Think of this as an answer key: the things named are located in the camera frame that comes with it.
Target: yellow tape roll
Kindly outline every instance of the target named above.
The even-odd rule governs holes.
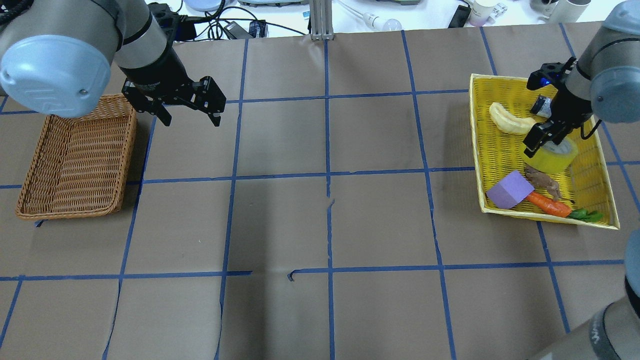
[[[524,154],[525,145],[520,146],[520,155],[525,163],[547,174],[563,172],[578,155],[578,147],[569,138],[564,138],[560,145],[552,142],[546,143],[533,156],[529,158]]]

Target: metal post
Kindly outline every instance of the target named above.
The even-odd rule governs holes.
[[[331,0],[310,0],[311,40],[333,40]]]

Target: purple cube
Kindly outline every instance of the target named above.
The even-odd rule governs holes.
[[[534,190],[518,170],[512,171],[492,188],[486,195],[500,209],[511,209],[523,201]]]

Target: brown wicker basket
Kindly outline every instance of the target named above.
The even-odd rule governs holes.
[[[120,210],[136,112],[122,94],[89,114],[47,116],[15,208],[24,220],[97,217]]]

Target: banana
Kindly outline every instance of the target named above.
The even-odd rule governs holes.
[[[489,114],[498,129],[509,134],[526,134],[536,123],[530,117],[522,118],[513,115],[499,102],[491,104]]]

